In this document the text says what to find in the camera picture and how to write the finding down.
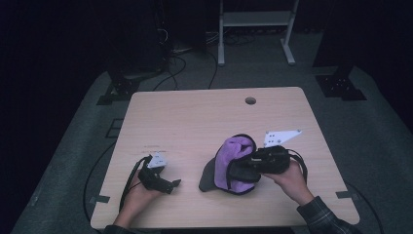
purple fabric object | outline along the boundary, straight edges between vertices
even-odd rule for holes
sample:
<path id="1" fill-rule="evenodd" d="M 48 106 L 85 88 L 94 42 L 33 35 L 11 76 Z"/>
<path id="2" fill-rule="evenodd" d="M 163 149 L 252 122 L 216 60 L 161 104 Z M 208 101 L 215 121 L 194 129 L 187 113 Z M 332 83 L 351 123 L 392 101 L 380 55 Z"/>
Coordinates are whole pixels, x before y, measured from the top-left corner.
<path id="1" fill-rule="evenodd" d="M 227 183 L 227 169 L 230 162 L 240 159 L 255 150 L 255 143 L 245 136 L 232 136 L 225 140 L 215 158 L 215 185 L 234 193 L 243 193 L 254 187 L 254 183 L 246 183 L 231 179 L 231 187 Z"/>

white tag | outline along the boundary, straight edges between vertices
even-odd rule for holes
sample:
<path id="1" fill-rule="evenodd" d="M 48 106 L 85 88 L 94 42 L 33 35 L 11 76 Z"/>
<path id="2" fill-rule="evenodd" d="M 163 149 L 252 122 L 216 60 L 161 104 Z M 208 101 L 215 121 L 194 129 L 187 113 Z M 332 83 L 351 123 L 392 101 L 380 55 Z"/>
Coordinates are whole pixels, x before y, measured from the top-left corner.
<path id="1" fill-rule="evenodd" d="M 297 137 L 302 133 L 301 130 L 283 131 L 283 132 L 267 132 L 264 138 L 264 147 L 280 145 L 291 138 Z"/>
<path id="2" fill-rule="evenodd" d="M 167 165 L 167 160 L 159 152 L 156 152 L 152 156 L 151 162 L 148 164 L 148 168 L 159 168 Z"/>

gray carpet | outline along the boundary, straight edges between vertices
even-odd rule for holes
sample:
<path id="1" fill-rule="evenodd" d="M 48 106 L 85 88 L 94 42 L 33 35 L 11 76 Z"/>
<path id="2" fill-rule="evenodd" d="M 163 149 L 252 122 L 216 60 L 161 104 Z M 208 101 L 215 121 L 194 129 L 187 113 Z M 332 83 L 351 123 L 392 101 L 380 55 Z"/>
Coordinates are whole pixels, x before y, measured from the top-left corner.
<path id="1" fill-rule="evenodd" d="M 358 68 L 352 71 L 350 78 L 367 100 L 342 101 L 337 97 L 324 97 L 315 75 L 330 74 L 334 67 L 312 68 L 321 34 L 292 34 L 290 46 L 296 59 L 294 66 L 287 64 L 280 38 L 280 35 L 257 36 L 250 44 L 226 47 L 226 64 L 218 67 L 211 88 L 301 87 L 343 179 L 355 186 L 371 204 L 385 233 L 411 233 L 411 133 L 377 90 L 372 78 Z M 209 47 L 209 51 L 216 56 L 216 46 Z M 185 59 L 186 67 L 175 76 L 177 89 L 207 89 L 215 69 L 212 56 L 189 53 L 180 57 Z M 172 58 L 170 71 L 176 72 L 182 65 L 181 60 Z M 152 91 L 168 76 L 164 73 L 143 81 L 139 91 Z M 110 145 L 119 132 L 112 129 L 108 136 L 108 131 L 115 119 L 124 118 L 129 104 L 114 101 L 110 105 L 96 105 L 109 84 L 107 73 L 96 78 L 13 233 L 94 233 L 83 210 L 84 186 L 91 173 L 86 190 L 86 207 L 91 216 L 94 197 L 99 193 L 113 150 Z M 157 91 L 174 89 L 175 84 L 169 79 Z M 92 171 L 100 156 L 101 160 Z M 355 196 L 355 204 L 360 215 L 357 227 L 365 234 L 380 233 L 378 221 L 367 202 Z M 306 233 L 305 228 L 294 230 Z"/>

hand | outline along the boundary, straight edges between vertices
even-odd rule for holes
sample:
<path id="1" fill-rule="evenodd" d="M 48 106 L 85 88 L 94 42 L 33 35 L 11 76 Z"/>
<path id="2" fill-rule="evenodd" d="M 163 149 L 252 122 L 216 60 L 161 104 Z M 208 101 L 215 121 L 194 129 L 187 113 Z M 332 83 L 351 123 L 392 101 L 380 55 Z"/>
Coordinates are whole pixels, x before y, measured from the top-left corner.
<path id="1" fill-rule="evenodd" d="M 300 165 L 294 160 L 290 161 L 289 168 L 284 173 L 263 174 L 263 176 L 273 179 L 274 183 L 278 184 L 282 191 L 300 206 L 314 199 L 301 173 Z"/>
<path id="2" fill-rule="evenodd" d="M 130 228 L 133 220 L 137 218 L 149 203 L 162 194 L 160 191 L 146 189 L 137 177 L 139 172 L 140 170 L 137 170 L 133 176 L 130 191 L 125 197 L 124 206 L 113 222 L 114 225 L 127 229 Z"/>

person's right hand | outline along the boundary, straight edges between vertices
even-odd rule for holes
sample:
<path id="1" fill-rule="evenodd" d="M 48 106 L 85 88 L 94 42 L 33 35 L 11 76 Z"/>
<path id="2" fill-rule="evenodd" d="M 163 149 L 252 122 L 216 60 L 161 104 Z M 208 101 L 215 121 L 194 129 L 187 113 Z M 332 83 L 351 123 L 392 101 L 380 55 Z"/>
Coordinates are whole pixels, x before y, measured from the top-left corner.
<path id="1" fill-rule="evenodd" d="M 288 197 L 300 206 L 306 205 L 314 199 L 301 173 L 300 165 L 294 160 L 290 161 L 289 168 L 284 173 L 279 175 L 263 174 L 263 176 L 271 178 Z"/>

